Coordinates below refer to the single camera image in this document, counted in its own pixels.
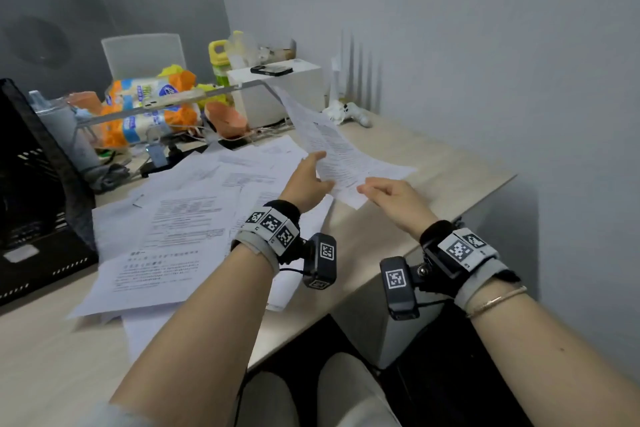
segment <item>wooden desk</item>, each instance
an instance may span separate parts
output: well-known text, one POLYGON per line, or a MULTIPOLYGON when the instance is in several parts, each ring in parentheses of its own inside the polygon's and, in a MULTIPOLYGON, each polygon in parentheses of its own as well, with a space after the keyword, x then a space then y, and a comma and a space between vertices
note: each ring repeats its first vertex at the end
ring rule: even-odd
MULTIPOLYGON (((427 196, 441 218, 458 217, 514 177, 468 151, 430 140, 377 115, 371 118, 373 128, 348 123, 341 129, 369 155, 417 167, 408 181, 427 196)), ((295 132, 292 137, 297 140, 295 132)), ((116 190, 102 197, 100 204, 120 199, 126 192, 116 190)), ((381 259, 406 255, 417 246, 372 203, 357 211, 334 204, 323 231, 338 242, 338 280, 325 291, 300 287, 283 312, 267 311, 250 367, 379 274, 381 259)), ((36 300, 18 301, 21 307, 0 309, 0 314, 4 312, 0 316, 3 426, 73 426, 96 402, 107 400, 127 372, 126 338, 120 323, 100 326, 87 319, 64 319, 89 291, 95 269, 44 289, 36 300)))

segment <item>person's left hand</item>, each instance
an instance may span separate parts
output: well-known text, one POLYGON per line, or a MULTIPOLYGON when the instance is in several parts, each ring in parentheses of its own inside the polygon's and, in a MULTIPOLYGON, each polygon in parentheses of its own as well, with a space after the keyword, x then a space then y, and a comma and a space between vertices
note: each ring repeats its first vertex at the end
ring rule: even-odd
POLYGON ((325 156, 325 151, 312 152, 301 160, 279 199, 295 204, 300 213, 315 208, 323 197, 331 192, 335 184, 333 181, 321 181, 316 177, 316 164, 325 156))

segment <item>forearm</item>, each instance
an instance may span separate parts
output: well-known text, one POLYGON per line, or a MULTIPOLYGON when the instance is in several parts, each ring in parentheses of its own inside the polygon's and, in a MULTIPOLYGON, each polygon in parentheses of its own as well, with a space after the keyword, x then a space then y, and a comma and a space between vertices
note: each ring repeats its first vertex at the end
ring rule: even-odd
MULTIPOLYGON (((512 291, 493 280, 473 310, 512 291)), ((640 425, 640 390, 526 294, 472 319, 502 377, 536 427, 640 425)))
POLYGON ((156 335, 111 403, 159 426, 226 426, 272 277, 262 255, 238 245, 156 335))

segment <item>hand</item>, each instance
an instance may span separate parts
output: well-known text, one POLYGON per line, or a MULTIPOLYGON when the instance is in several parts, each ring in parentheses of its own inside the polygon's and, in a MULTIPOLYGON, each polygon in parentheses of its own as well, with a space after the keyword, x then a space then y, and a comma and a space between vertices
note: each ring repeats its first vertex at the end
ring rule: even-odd
POLYGON ((316 177, 316 164, 325 156, 325 151, 312 152, 301 160, 282 191, 280 199, 295 204, 300 213, 315 208, 323 197, 331 192, 335 184, 333 181, 321 181, 316 177))
POLYGON ((426 200, 407 181, 368 177, 357 189, 380 206, 396 227, 416 240, 438 220, 426 200))

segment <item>stack of papers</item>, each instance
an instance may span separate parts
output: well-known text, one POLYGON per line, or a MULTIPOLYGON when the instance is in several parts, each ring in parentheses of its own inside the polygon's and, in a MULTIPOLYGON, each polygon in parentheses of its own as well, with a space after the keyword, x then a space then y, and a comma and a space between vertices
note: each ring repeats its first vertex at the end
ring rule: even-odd
MULTIPOLYGON (((276 199, 308 151, 326 150, 318 165, 336 181, 333 196, 300 219, 301 236, 319 232, 333 197, 359 208, 356 186, 367 176, 403 178, 414 169, 387 164, 357 150, 322 114, 277 90, 303 148, 289 136, 229 151, 212 144, 173 169, 152 174, 122 201, 93 210, 99 274, 70 317, 122 316, 129 356, 135 361, 155 334, 227 256, 250 211, 276 199)), ((302 260, 288 267, 302 269, 302 260)), ((285 271, 273 279, 267 309, 280 311, 301 282, 285 271)))

